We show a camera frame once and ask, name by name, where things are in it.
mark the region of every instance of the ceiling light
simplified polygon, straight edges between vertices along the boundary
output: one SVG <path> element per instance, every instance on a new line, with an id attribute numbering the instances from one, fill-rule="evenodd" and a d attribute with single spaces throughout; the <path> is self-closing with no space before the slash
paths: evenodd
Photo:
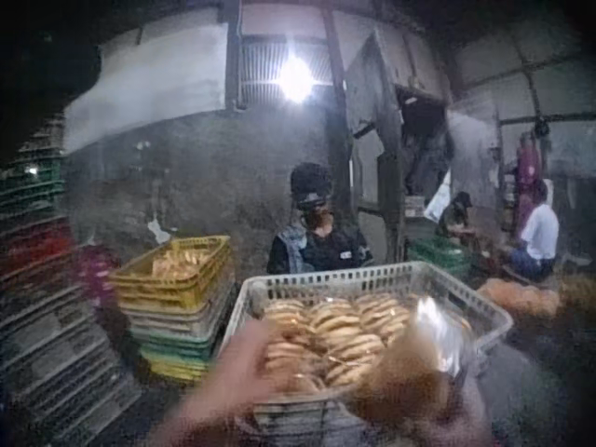
<path id="1" fill-rule="evenodd" d="M 310 95 L 315 81 L 306 62 L 291 56 L 281 67 L 278 84 L 286 98 L 302 102 Z"/>

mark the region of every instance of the bakery worker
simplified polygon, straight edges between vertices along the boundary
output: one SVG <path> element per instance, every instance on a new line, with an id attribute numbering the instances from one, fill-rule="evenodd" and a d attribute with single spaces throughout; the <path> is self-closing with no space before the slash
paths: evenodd
<path id="1" fill-rule="evenodd" d="M 440 216 L 437 236 L 461 237 L 474 234 L 474 230 L 468 226 L 467 210 L 470 208 L 472 208 L 472 200 L 469 194 L 464 191 L 457 193 Z"/>
<path id="2" fill-rule="evenodd" d="M 513 270 L 532 281 L 552 273 L 557 254 L 559 219 L 547 203 L 549 189 L 542 180 L 533 186 L 535 208 L 520 234 L 520 248 L 511 253 Z"/>
<path id="3" fill-rule="evenodd" d="M 303 163 L 290 177 L 292 205 L 301 213 L 273 240 L 267 273 L 308 273 L 371 264 L 371 251 L 359 228 L 331 210 L 332 181 L 321 165 Z"/>

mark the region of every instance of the bag of bread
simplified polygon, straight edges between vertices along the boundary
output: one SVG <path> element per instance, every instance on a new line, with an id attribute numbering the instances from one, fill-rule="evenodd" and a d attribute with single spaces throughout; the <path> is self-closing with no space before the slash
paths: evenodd
<path id="1" fill-rule="evenodd" d="M 347 398 L 357 416 L 386 427 L 439 418 L 473 359 L 471 332 L 432 298 L 418 302 L 405 333 Z"/>

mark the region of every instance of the cap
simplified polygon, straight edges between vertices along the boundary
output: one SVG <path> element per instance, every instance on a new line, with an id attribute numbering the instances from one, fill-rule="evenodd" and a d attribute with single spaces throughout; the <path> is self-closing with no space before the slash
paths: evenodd
<path id="1" fill-rule="evenodd" d="M 312 210 L 324 205 L 332 193 L 329 171 L 316 163 L 302 163 L 291 172 L 291 197 L 298 210 Z"/>

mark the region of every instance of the white shirt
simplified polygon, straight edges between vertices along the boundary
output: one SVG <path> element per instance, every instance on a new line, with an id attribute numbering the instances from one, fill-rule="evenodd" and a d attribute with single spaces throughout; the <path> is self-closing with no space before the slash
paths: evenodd
<path id="1" fill-rule="evenodd" d="M 553 259 L 558 238 L 559 219 L 552 208 L 546 203 L 534 208 L 521 232 L 521 240 L 528 243 L 528 254 L 534 259 Z"/>

